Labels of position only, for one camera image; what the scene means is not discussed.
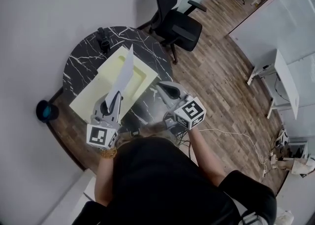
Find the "white desk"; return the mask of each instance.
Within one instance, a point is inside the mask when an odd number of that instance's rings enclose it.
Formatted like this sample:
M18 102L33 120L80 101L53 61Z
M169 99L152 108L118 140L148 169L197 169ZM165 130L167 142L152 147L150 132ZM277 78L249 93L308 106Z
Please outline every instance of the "white desk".
M273 84L276 83L277 75L275 74L273 77L271 76L273 73L277 73L280 80L278 79L278 83L282 84L283 92L286 94L282 94L282 96L286 96L289 100L289 103L277 103L276 101L283 101L283 99L280 98L278 93L275 91ZM267 114L267 118L270 117L271 111L273 109L287 109L290 107L293 110L295 119L297 118L297 111L299 109L299 93L296 89L294 80L292 78L292 75L290 73L289 68L287 67L285 60L280 53L280 51L277 49L275 51L275 55L272 59L267 60L265 63L261 63L259 66L256 66L248 81L247 84L250 85L253 78L255 76L259 76L260 78L268 77L268 79L271 79L271 82L264 81L266 87L269 90L269 93L272 97L271 105Z

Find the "black shirt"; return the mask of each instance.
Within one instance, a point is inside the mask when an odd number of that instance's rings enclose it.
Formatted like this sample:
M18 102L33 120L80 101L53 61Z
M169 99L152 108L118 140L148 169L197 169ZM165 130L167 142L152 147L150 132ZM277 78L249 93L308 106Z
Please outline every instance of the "black shirt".
M113 200L107 207L87 202L73 224L238 224L240 214L227 194L269 224L275 221L276 199L268 187L239 171L216 187L169 140L139 138L115 158Z

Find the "black marble table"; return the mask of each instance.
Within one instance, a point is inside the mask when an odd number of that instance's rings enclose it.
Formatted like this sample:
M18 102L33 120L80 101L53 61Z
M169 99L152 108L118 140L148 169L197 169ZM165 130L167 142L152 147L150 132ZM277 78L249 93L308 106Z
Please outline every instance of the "black marble table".
M96 32L84 38L72 51L63 72L63 92L69 104L97 75L97 69L118 48L126 49L133 44L134 55L158 73L156 79L140 96L122 119L122 128L131 130L148 123L157 123L167 111L157 93L158 81L172 81L170 58L161 45L146 33L130 27L104 28L109 33L111 51L104 54L95 38Z

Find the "chair leg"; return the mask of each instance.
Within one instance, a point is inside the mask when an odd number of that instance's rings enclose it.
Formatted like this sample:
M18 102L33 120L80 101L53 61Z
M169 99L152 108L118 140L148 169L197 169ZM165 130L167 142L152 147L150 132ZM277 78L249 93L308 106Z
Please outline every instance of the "chair leg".
M178 60L177 60L177 54L176 54L176 51L175 51L175 45L174 44L171 44L171 49L172 49L172 53L173 53L173 56L174 56L173 64L176 65Z

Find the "chair seat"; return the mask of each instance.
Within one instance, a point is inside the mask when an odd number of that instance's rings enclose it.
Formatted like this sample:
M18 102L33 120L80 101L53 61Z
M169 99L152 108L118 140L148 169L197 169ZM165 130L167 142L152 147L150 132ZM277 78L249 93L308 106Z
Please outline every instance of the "chair seat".
M178 40L175 41L176 45L185 49L186 51L191 52L198 42L202 30L202 25L198 21L179 11L170 10L169 13L166 15L163 23L155 29L155 32L157 35L163 37L164 39L176 37L177 34L172 30L174 25L185 29L196 37L194 41L190 41L183 37L180 37Z

